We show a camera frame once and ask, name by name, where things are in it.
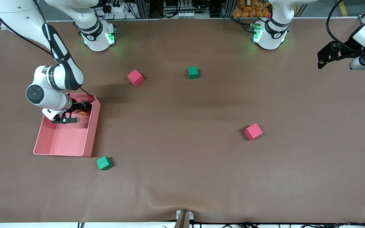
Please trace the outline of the pink plastic tray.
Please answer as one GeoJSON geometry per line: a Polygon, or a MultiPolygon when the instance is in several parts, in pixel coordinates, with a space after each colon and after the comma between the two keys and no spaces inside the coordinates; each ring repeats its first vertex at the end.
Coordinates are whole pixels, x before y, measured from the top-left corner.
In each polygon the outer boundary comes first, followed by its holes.
{"type": "Polygon", "coordinates": [[[79,118],[78,123],[54,124],[48,118],[43,117],[33,150],[34,155],[91,157],[100,102],[95,94],[89,96],[85,93],[71,93],[70,97],[77,101],[94,98],[92,110],[85,116],[79,115],[78,110],[73,112],[72,117],[79,118]]]}

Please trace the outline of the pink foam cube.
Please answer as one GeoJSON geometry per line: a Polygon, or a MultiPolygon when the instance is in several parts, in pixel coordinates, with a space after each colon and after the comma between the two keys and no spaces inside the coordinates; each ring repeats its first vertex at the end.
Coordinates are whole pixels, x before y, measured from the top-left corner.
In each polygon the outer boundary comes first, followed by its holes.
{"type": "Polygon", "coordinates": [[[254,123],[244,130],[244,133],[249,141],[252,141],[263,134],[263,131],[258,123],[254,123]]]}
{"type": "Polygon", "coordinates": [[[127,75],[127,78],[129,80],[129,82],[135,86],[135,87],[138,87],[140,86],[143,82],[144,82],[144,77],[143,75],[138,72],[136,69],[134,69],[132,72],[130,72],[128,75],[127,75]]]}

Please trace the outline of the bag of orange objects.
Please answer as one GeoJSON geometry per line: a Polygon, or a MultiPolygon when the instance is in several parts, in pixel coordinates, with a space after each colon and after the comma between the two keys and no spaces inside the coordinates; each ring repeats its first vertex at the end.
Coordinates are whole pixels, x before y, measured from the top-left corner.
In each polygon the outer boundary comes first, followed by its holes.
{"type": "Polygon", "coordinates": [[[265,18],[270,17],[271,13],[272,6],[268,0],[236,0],[232,17],[265,18]]]}

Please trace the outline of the white power strip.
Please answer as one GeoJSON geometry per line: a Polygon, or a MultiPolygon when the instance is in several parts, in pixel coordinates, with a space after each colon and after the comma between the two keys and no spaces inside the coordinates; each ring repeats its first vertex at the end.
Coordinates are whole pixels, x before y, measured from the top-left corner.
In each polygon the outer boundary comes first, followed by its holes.
{"type": "Polygon", "coordinates": [[[103,6],[104,13],[126,13],[129,11],[129,7],[123,0],[108,1],[103,6]]]}

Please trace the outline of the brown table cover sheet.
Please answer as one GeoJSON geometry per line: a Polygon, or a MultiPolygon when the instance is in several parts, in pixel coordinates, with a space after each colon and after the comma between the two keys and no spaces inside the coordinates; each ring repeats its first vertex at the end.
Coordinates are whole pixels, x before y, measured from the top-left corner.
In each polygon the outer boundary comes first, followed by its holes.
{"type": "Polygon", "coordinates": [[[32,153],[43,114],[25,92],[54,61],[0,31],[0,222],[154,222],[186,209],[200,222],[365,223],[365,71],[317,68],[325,20],[294,20],[273,51],[227,19],[126,21],[101,53],[72,23],[53,26],[101,103],[93,154],[32,153]],[[249,141],[254,123],[263,134],[249,141]]]}

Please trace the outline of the white terminal strip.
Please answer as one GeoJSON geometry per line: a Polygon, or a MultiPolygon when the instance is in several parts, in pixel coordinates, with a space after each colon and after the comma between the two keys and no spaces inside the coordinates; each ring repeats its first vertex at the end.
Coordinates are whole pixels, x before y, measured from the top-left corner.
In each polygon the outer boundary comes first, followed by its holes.
{"type": "Polygon", "coordinates": [[[207,19],[211,16],[208,12],[204,11],[181,11],[178,14],[174,15],[175,12],[164,12],[165,18],[171,19],[207,19]]]}

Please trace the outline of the black electronics box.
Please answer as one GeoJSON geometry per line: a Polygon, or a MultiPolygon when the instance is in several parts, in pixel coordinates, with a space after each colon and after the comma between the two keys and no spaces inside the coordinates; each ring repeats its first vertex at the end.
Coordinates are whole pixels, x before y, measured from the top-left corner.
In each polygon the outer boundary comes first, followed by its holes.
{"type": "Polygon", "coordinates": [[[164,9],[175,9],[177,7],[190,7],[191,0],[164,0],[163,7],[164,9]]]}

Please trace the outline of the grey mounting bar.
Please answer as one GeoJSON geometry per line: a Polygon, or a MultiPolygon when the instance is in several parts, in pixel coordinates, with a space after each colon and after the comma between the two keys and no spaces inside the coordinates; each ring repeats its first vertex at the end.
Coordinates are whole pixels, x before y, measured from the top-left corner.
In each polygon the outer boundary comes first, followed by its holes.
{"type": "Polygon", "coordinates": [[[191,212],[188,210],[177,211],[177,221],[174,225],[174,228],[189,228],[191,212]]]}

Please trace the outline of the silver clamp plate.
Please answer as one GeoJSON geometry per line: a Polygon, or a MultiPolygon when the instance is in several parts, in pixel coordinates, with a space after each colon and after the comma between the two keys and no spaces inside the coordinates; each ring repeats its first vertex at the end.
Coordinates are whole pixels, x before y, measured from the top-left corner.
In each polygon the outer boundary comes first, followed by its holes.
{"type": "MultiPolygon", "coordinates": [[[[182,213],[181,210],[177,210],[176,211],[176,218],[175,218],[175,220],[177,220],[179,218],[179,216],[180,216],[181,213],[182,213]]],[[[189,216],[189,220],[194,220],[194,213],[192,211],[187,211],[186,215],[189,216]]]]}

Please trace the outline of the aluminium frame post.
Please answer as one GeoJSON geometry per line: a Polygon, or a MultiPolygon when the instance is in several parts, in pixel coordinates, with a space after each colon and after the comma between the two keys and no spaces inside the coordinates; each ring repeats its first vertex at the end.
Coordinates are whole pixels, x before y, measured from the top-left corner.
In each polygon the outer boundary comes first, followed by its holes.
{"type": "Polygon", "coordinates": [[[136,0],[139,19],[149,18],[150,0],[136,0]]]}
{"type": "Polygon", "coordinates": [[[236,7],[236,0],[221,0],[220,17],[231,17],[236,7]]]}

